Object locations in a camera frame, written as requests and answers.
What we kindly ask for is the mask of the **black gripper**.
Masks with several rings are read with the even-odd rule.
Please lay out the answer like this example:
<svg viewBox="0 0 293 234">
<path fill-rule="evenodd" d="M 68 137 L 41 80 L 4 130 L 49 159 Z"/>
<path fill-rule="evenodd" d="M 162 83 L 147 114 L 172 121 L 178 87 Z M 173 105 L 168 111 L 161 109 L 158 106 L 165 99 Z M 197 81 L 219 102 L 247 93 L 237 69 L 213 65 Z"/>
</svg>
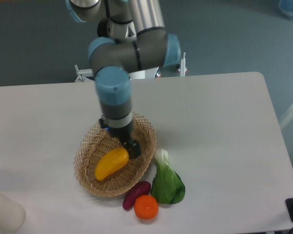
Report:
<svg viewBox="0 0 293 234">
<path fill-rule="evenodd" d="M 128 151 L 130 159 L 136 159 L 142 153 L 138 141 L 131 136 L 133 132 L 133 119 L 126 117 L 123 119 L 108 119 L 101 117 L 99 124 L 105 129 L 112 138 L 117 138 L 123 147 Z"/>
</svg>

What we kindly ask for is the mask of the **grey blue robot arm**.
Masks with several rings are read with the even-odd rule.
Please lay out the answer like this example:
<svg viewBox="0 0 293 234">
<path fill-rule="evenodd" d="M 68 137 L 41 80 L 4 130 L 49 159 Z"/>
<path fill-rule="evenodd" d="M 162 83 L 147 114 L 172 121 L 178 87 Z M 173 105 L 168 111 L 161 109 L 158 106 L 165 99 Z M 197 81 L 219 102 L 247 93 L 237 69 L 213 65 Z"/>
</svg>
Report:
<svg viewBox="0 0 293 234">
<path fill-rule="evenodd" d="M 98 37 L 87 50 L 103 113 L 99 122 L 137 158 L 130 74 L 177 64 L 179 40 L 167 33 L 157 0 L 68 0 L 66 6 L 77 22 L 100 20 Z"/>
</svg>

